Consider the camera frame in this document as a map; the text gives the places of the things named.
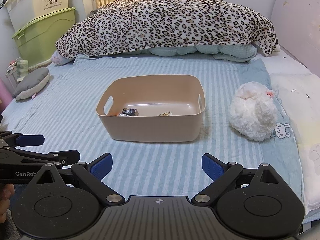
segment leopard print blanket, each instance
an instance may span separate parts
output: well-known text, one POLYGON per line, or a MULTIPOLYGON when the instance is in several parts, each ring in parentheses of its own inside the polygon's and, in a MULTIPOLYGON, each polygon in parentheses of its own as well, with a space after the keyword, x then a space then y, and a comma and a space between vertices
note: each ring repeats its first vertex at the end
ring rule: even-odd
POLYGON ((223 0, 116 0, 74 24, 58 52, 103 56, 155 47, 259 44, 266 56, 278 44, 270 20, 223 0))

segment black wrapped snack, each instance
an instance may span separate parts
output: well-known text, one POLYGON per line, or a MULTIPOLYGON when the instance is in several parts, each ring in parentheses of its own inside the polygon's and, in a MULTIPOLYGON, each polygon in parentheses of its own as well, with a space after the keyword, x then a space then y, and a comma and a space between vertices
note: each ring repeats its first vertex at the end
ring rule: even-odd
POLYGON ((138 111, 135 108, 124 108, 122 110, 122 114, 131 115, 131 116, 137 116, 138 111))

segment green storage box lid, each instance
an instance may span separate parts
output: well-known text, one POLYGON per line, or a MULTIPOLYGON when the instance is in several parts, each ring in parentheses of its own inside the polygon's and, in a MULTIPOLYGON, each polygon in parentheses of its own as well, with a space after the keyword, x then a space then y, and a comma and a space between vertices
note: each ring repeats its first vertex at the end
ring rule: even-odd
POLYGON ((42 17, 39 17, 37 19, 34 19, 33 21, 29 22, 27 25, 25 25, 24 27, 22 27, 20 30, 18 30, 13 36, 12 38, 14 39, 16 36, 18 36, 22 31, 24 31, 26 28, 28 28, 29 26, 41 21, 41 20, 44 20, 46 18, 49 18, 51 16, 54 16, 54 15, 57 15, 57 14, 60 14, 60 13, 64 13, 64 12, 68 12, 68 11, 72 11, 72 10, 75 10, 76 8, 75 7, 71 7, 71 8, 67 8, 67 9, 63 9, 63 10, 60 10, 60 11, 57 11, 57 12, 53 12, 53 13, 50 13, 50 14, 47 14, 45 16, 42 16, 42 17))

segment gray plush pillow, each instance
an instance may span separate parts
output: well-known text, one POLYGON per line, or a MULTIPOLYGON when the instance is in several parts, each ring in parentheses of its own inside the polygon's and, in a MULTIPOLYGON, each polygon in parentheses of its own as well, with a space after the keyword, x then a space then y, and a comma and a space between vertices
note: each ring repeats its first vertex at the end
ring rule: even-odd
POLYGON ((14 91, 16 100, 26 99, 38 93, 49 81, 49 69, 41 67, 25 76, 14 91))

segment human hand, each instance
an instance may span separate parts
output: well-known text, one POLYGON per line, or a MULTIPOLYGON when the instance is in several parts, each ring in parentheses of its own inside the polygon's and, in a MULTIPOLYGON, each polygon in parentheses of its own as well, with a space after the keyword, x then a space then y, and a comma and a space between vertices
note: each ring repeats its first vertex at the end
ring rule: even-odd
POLYGON ((14 194, 13 184, 6 184, 0 192, 0 224, 4 223, 7 218, 7 210, 10 205, 9 198, 14 194))

